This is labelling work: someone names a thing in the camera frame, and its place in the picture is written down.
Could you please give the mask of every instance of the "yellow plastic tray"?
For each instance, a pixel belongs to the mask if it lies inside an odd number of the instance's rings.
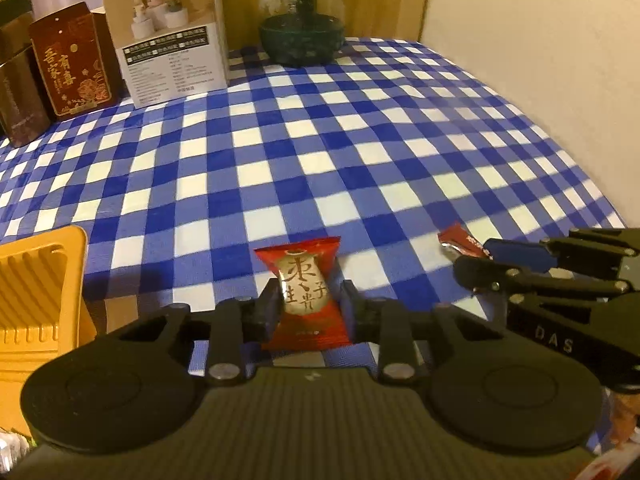
[[[39,366],[95,338],[82,300],[86,233],[68,226],[0,246],[0,427],[29,434],[20,390]]]

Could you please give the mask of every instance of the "red snack package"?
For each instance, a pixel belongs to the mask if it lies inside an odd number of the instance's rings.
[[[280,280],[284,311],[267,350],[317,351],[348,345],[340,309],[329,294],[340,237],[256,249],[255,254]]]
[[[458,222],[438,233],[438,241],[447,249],[452,249],[464,256],[476,258],[491,258],[482,244],[467,233]]]

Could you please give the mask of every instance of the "green bowl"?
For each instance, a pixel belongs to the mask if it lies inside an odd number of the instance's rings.
[[[344,25],[338,18],[312,14],[278,14],[260,26],[262,47],[281,65],[309,66],[331,63],[344,44]]]

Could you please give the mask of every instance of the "table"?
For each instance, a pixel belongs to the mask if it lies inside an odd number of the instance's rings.
[[[270,273],[253,249],[327,235],[342,237],[335,283],[484,316],[455,283],[440,229],[461,221],[483,242],[623,225],[540,127],[419,43],[351,39],[327,67],[283,68],[255,49],[230,63],[227,91],[138,110],[125,100],[0,146],[2,240],[82,226],[83,293],[100,330],[172,301],[209,310],[254,296]],[[247,353],[281,365],[376,359],[367,344]],[[199,345],[191,370],[203,366]]]

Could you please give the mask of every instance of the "silver bolt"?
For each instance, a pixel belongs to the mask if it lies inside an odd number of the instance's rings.
[[[524,301],[524,296],[522,294],[514,294],[509,298],[510,303],[514,303],[516,305],[521,304]]]
[[[382,368],[382,373],[391,379],[407,380],[415,375],[415,369],[407,363],[391,363]]]
[[[614,284],[614,286],[616,287],[617,290],[619,290],[620,292],[626,292],[629,288],[629,284],[627,282],[616,282]]]
[[[218,363],[209,368],[209,375],[219,381],[229,381],[240,375],[240,368],[232,363]]]

